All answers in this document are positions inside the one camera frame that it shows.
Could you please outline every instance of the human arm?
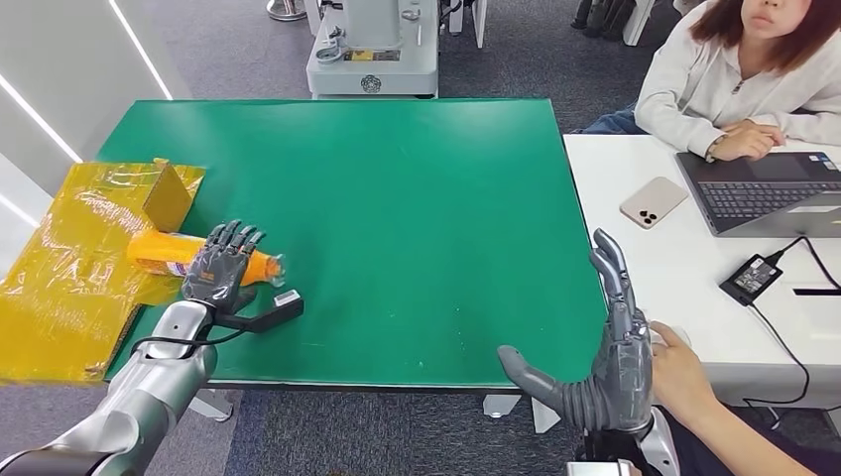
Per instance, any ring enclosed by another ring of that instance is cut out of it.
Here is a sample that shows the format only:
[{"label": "human arm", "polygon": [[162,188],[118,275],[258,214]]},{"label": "human arm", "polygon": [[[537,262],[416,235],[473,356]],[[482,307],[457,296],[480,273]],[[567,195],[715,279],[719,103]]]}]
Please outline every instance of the human arm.
[{"label": "human arm", "polygon": [[652,346],[656,397],[730,471],[736,476],[814,474],[718,402],[698,357],[670,327],[652,322],[651,329],[665,341]]},{"label": "human arm", "polygon": [[677,102],[703,50],[692,39],[689,29],[700,20],[707,8],[701,5],[689,12],[655,53],[635,110],[640,128],[679,150],[691,151],[701,157],[706,155],[716,139],[724,135],[724,131],[716,128],[709,119],[683,114]]},{"label": "human arm", "polygon": [[755,116],[751,120],[777,126],[790,139],[841,146],[841,64],[831,73],[828,84],[802,108],[814,114],[777,112]]}]

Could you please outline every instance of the table leg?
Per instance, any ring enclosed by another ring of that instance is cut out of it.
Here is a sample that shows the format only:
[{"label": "table leg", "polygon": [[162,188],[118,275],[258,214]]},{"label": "table leg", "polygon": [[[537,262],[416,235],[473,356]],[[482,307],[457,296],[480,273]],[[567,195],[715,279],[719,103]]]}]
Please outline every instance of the table leg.
[{"label": "table leg", "polygon": [[514,405],[520,401],[522,395],[488,395],[482,407],[485,415],[491,418],[501,418],[514,409]]},{"label": "table leg", "polygon": [[546,405],[532,399],[532,416],[535,419],[535,433],[543,434],[560,421],[560,416]]},{"label": "table leg", "polygon": [[638,0],[637,7],[634,8],[634,13],[631,14],[631,19],[625,25],[623,32],[623,40],[625,45],[635,47],[640,41],[640,35],[643,34],[643,29],[652,15],[652,7],[655,6],[655,0]]},{"label": "table leg", "polygon": [[306,10],[309,32],[317,37],[318,29],[321,28],[321,2],[320,0],[303,0],[303,8]]},{"label": "table leg", "polygon": [[213,418],[222,423],[231,418],[234,406],[215,390],[201,389],[189,403],[189,409],[204,417]]},{"label": "table leg", "polygon": [[[449,6],[454,7],[458,5],[458,0],[449,0]],[[457,11],[449,14],[449,34],[461,35],[461,28],[464,23],[464,7],[462,6]]]},{"label": "table leg", "polygon": [[830,412],[829,418],[832,420],[832,424],[835,425],[835,432],[841,435],[841,409]]}]

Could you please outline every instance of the plastic bottle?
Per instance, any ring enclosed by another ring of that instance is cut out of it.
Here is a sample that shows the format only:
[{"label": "plastic bottle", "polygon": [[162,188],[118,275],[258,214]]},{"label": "plastic bottle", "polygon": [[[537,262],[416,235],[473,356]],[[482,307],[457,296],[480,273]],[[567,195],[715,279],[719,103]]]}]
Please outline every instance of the plastic bottle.
[{"label": "plastic bottle", "polygon": [[[130,262],[156,275],[184,276],[192,258],[204,245],[204,238],[145,230],[135,235],[126,249]],[[284,255],[270,256],[255,251],[248,260],[242,286],[265,281],[279,287],[284,283]]]}]

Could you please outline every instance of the cable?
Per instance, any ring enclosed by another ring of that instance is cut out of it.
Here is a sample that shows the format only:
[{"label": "cable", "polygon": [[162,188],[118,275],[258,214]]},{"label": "cable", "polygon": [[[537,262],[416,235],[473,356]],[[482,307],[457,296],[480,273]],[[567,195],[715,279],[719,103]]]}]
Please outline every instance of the cable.
[{"label": "cable", "polygon": [[236,332],[231,332],[230,334],[219,337],[218,339],[211,339],[211,340],[192,340],[192,339],[176,339],[174,337],[144,337],[142,339],[138,339],[134,345],[132,345],[131,353],[134,354],[135,351],[140,347],[141,344],[145,342],[168,342],[171,344],[182,344],[182,345],[190,345],[194,347],[200,347],[203,345],[216,345],[216,344],[223,344],[231,339],[235,339],[240,335],[244,334],[246,329],[239,329]]},{"label": "cable", "polygon": [[[809,254],[812,255],[812,258],[814,259],[818,268],[820,268],[821,273],[823,273],[823,276],[827,279],[827,281],[829,281],[829,283],[831,283],[832,286],[835,287],[835,289],[841,290],[841,286],[839,286],[838,282],[835,281],[835,279],[832,277],[832,275],[829,274],[829,270],[826,268],[826,265],[823,264],[823,261],[818,256],[817,251],[815,251],[814,246],[812,245],[812,242],[809,241],[808,237],[806,237],[805,235],[798,236],[791,243],[788,243],[787,245],[785,245],[784,248],[782,248],[779,251],[777,251],[776,253],[773,253],[772,255],[770,255],[768,258],[766,258],[766,262],[769,263],[772,266],[776,266],[777,262],[780,260],[780,258],[782,258],[782,255],[784,255],[788,250],[793,248],[797,243],[799,243],[801,241],[806,243],[806,246],[809,249]],[[750,407],[753,410],[756,410],[756,408],[753,405],[751,405],[751,402],[760,403],[760,404],[773,404],[773,405],[791,405],[791,404],[796,404],[797,402],[800,402],[801,400],[803,400],[803,398],[806,396],[806,393],[808,393],[808,391],[809,391],[809,384],[811,382],[811,376],[809,375],[808,369],[806,369],[806,366],[804,366],[802,364],[802,362],[800,362],[799,359],[797,359],[797,357],[794,356],[794,353],[791,352],[791,349],[788,348],[788,346],[785,344],[785,341],[782,340],[782,337],[780,337],[780,334],[777,332],[777,330],[774,328],[774,326],[771,324],[771,322],[768,321],[768,319],[765,317],[765,315],[762,314],[762,312],[753,304],[750,304],[750,308],[752,308],[756,312],[756,314],[766,324],[768,329],[771,330],[771,332],[774,334],[774,337],[777,339],[777,342],[780,343],[782,348],[785,350],[785,353],[788,354],[788,357],[790,357],[791,360],[793,360],[794,363],[796,363],[797,366],[800,367],[800,369],[803,371],[803,375],[805,376],[805,381],[803,382],[803,390],[802,390],[802,392],[800,392],[800,395],[797,398],[789,400],[789,401],[773,401],[773,400],[748,399],[748,398],[742,399],[742,401],[745,402],[745,404],[747,404],[748,407]],[[831,409],[827,409],[826,411],[827,412],[833,412],[835,410],[841,410],[841,405],[839,405],[837,407],[833,407]],[[782,422],[782,420],[787,415],[789,415],[790,413],[791,413],[791,411],[788,411],[788,412],[782,414],[781,416],[777,416],[777,414],[775,413],[776,418],[775,418],[774,422],[772,422],[772,424],[771,424],[771,429],[777,429],[780,426],[780,423]]]},{"label": "cable", "polygon": [[[803,382],[803,390],[800,392],[800,395],[797,396],[794,399],[791,399],[791,400],[763,400],[763,399],[745,398],[745,399],[742,399],[742,402],[745,402],[745,404],[747,404],[748,407],[750,407],[751,409],[754,409],[754,410],[756,410],[756,408],[753,405],[751,405],[751,402],[757,403],[757,404],[772,404],[772,405],[796,404],[797,402],[803,400],[803,398],[808,393],[809,384],[811,383],[811,375],[809,374],[808,369],[806,369],[806,366],[803,365],[802,362],[800,362],[800,360],[794,355],[793,352],[791,352],[791,349],[788,348],[788,345],[785,344],[785,341],[782,340],[782,337],[780,337],[780,333],[777,332],[777,330],[774,328],[774,326],[771,324],[771,322],[768,320],[768,318],[765,317],[764,314],[762,314],[762,312],[759,310],[759,308],[756,307],[755,305],[753,305],[752,303],[749,304],[748,307],[750,307],[751,309],[753,309],[756,312],[756,314],[766,324],[768,329],[774,334],[774,337],[777,339],[777,342],[782,346],[782,349],[785,350],[785,353],[788,354],[788,357],[790,357],[791,360],[793,360],[794,363],[797,364],[797,366],[803,371],[803,375],[805,376],[805,381]],[[772,429],[775,429],[777,427],[777,425],[780,423],[780,420],[781,420],[781,418],[778,416],[775,419],[774,423],[772,423]]]},{"label": "cable", "polygon": [[817,252],[815,251],[814,246],[812,246],[812,242],[809,241],[809,239],[806,238],[805,236],[803,236],[801,238],[803,238],[803,241],[806,242],[806,246],[809,247],[809,253],[811,253],[812,258],[814,258],[815,263],[817,263],[817,267],[820,268],[820,271],[821,271],[821,273],[823,273],[823,276],[826,277],[827,281],[832,283],[832,286],[834,286],[836,290],[841,290],[841,285],[838,285],[838,282],[835,281],[835,279],[832,278],[832,275],[829,274],[829,270],[827,270],[826,266],[823,264],[823,262],[820,261],[820,257],[817,256]]},{"label": "cable", "polygon": [[809,254],[812,255],[812,258],[815,260],[817,267],[820,268],[820,272],[823,273],[823,276],[826,278],[826,280],[829,281],[829,283],[831,283],[836,290],[841,290],[841,285],[839,285],[838,282],[832,277],[832,275],[829,274],[829,270],[826,269],[826,265],[823,264],[823,261],[817,255],[817,251],[815,251],[812,242],[809,241],[808,237],[806,236],[798,236],[796,239],[794,239],[794,241],[788,243],[788,245],[786,245],[784,248],[766,258],[765,261],[771,266],[776,266],[777,262],[780,260],[780,258],[782,258],[782,255],[784,255],[785,252],[793,248],[794,245],[801,241],[806,243],[806,246],[809,248]]}]

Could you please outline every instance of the smartphone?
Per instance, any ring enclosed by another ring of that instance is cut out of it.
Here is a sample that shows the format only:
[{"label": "smartphone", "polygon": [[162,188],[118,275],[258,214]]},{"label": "smartphone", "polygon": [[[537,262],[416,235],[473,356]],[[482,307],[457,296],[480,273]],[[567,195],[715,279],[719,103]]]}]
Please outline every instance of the smartphone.
[{"label": "smartphone", "polygon": [[660,223],[687,197],[688,193],[679,185],[668,178],[657,177],[625,200],[619,206],[619,210],[631,218],[631,221],[648,230]]}]

